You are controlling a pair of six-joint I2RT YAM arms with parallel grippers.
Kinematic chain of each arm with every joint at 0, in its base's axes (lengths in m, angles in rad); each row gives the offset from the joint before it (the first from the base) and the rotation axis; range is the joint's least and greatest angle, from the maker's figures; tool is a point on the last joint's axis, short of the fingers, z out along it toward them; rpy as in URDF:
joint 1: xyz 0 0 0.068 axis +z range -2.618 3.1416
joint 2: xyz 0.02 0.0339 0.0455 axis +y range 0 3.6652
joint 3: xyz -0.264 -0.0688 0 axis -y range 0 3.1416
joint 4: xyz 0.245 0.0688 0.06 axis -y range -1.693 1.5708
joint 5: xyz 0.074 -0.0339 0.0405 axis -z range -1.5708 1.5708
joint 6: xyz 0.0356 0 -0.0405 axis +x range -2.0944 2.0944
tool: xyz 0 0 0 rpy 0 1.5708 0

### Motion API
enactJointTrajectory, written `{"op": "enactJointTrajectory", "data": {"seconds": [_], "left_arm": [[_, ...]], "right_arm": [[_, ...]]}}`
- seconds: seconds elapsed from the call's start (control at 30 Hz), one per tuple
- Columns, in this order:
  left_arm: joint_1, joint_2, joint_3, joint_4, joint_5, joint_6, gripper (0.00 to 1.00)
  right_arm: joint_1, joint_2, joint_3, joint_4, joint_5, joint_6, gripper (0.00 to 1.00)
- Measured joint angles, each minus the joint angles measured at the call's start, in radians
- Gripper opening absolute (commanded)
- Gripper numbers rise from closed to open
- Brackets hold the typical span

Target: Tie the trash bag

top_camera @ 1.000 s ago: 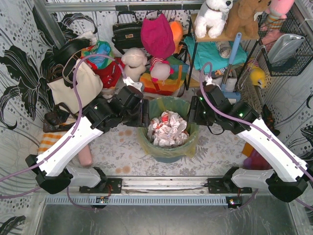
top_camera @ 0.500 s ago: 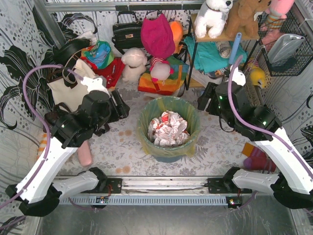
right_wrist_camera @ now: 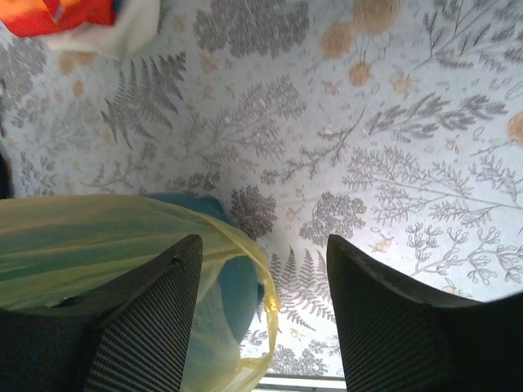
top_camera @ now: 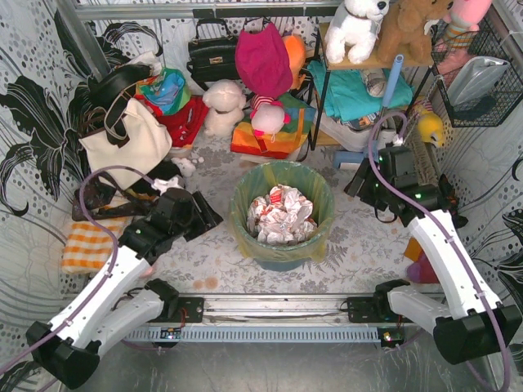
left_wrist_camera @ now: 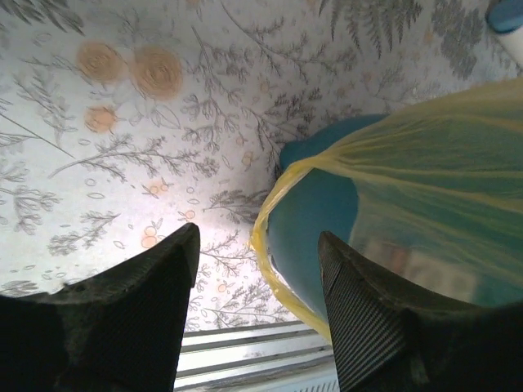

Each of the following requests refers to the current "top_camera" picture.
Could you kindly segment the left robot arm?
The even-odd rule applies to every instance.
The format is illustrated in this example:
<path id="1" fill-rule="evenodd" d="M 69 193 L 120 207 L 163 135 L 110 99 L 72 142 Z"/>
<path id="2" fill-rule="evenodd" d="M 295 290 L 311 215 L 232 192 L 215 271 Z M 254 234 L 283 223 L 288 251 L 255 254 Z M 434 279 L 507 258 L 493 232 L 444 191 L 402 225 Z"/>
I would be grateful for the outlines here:
<path id="1" fill-rule="evenodd" d="M 91 282 L 49 323 L 35 322 L 26 332 L 34 361 L 71 390 L 85 384 L 101 358 L 135 328 L 155 319 L 188 319 L 178 290 L 159 278 L 118 303 L 175 240 L 193 240 L 223 221 L 200 192 L 184 189 L 178 177 L 156 180 L 154 188 L 160 192 L 156 205 L 123 231 Z"/>

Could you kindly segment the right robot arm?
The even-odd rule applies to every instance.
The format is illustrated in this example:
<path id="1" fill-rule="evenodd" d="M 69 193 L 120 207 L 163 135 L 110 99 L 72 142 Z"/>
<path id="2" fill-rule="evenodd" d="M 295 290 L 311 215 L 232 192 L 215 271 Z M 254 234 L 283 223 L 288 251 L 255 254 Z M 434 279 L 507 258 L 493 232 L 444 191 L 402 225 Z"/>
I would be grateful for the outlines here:
<path id="1" fill-rule="evenodd" d="M 389 211 L 416 239 L 447 303 L 402 283 L 387 292 L 386 309 L 429 332 L 451 364 L 501 352 L 522 323 L 481 277 L 454 228 L 449 204 L 434 185 L 420 185 L 414 156 L 404 146 L 370 149 L 346 193 L 376 211 Z"/>

